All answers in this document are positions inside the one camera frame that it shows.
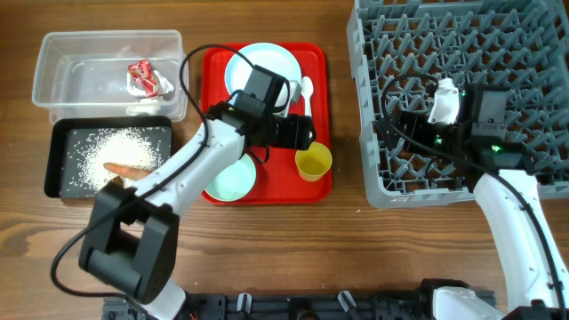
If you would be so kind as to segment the mint green bowl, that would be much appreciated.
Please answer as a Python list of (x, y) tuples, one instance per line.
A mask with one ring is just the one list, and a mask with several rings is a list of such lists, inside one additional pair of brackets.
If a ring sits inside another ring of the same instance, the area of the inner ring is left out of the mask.
[(233, 202), (245, 197), (256, 181), (256, 167), (248, 155), (218, 174), (205, 188), (205, 193), (215, 200)]

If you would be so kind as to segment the white tissue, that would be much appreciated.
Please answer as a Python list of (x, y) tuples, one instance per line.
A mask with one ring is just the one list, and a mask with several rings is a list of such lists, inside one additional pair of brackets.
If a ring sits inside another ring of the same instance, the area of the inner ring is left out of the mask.
[(135, 102), (134, 106), (127, 108), (127, 113), (129, 115), (139, 115), (139, 114), (150, 114), (156, 115), (161, 107), (158, 105), (159, 102), (164, 102), (164, 97), (174, 90), (174, 86), (170, 81), (163, 76), (159, 71), (153, 71), (153, 77), (157, 81), (158, 95), (149, 98), (146, 91), (136, 83), (134, 77), (128, 73), (126, 80), (127, 86), (126, 90), (138, 100)]

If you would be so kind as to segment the cooked white rice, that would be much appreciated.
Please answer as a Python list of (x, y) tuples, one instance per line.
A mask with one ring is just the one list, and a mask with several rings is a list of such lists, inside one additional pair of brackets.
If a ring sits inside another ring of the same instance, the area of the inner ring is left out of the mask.
[(153, 171), (170, 157), (171, 146), (168, 126), (74, 129), (67, 136), (60, 195), (94, 196), (116, 177), (105, 163)]

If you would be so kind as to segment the red snack wrapper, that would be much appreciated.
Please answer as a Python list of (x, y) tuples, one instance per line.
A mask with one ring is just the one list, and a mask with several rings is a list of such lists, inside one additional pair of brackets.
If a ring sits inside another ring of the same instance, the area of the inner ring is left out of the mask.
[(138, 98), (153, 98), (159, 94), (158, 81), (148, 59), (133, 63), (127, 68), (127, 91)]

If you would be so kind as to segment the carrot piece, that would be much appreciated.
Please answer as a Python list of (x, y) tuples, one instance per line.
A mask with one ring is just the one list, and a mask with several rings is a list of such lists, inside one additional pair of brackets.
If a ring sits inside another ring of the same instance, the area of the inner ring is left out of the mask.
[(110, 172), (113, 172), (121, 177), (130, 180), (141, 180), (151, 174), (151, 171), (145, 169), (129, 167), (114, 163), (105, 163), (103, 167)]

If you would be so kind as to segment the brown food scrap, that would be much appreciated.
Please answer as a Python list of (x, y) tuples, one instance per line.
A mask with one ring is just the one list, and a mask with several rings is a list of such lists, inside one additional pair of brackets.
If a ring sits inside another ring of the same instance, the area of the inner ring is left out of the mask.
[(120, 186), (120, 187), (122, 187), (124, 185), (124, 182), (120, 176), (116, 176), (115, 178), (113, 178), (111, 180), (111, 182), (116, 184), (117, 186)]

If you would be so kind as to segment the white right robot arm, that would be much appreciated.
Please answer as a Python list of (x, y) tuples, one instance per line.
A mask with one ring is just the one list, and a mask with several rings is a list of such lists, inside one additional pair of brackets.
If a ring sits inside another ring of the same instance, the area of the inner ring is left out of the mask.
[(429, 116), (384, 112), (388, 132), (452, 162), (482, 209), (499, 253), (508, 312), (485, 305), (461, 284), (430, 292), (434, 319), (566, 319), (568, 269), (538, 196), (526, 147), (506, 139), (504, 88), (470, 85), (465, 92), (435, 84)]

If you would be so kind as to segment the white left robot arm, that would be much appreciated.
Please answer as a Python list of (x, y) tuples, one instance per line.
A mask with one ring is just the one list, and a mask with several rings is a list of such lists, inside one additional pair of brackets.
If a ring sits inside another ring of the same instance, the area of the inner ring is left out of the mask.
[(306, 150), (316, 139), (308, 116), (209, 115), (196, 135), (149, 176), (97, 195), (82, 231), (79, 266), (153, 319), (180, 319), (187, 293), (171, 278), (180, 218), (250, 146)]

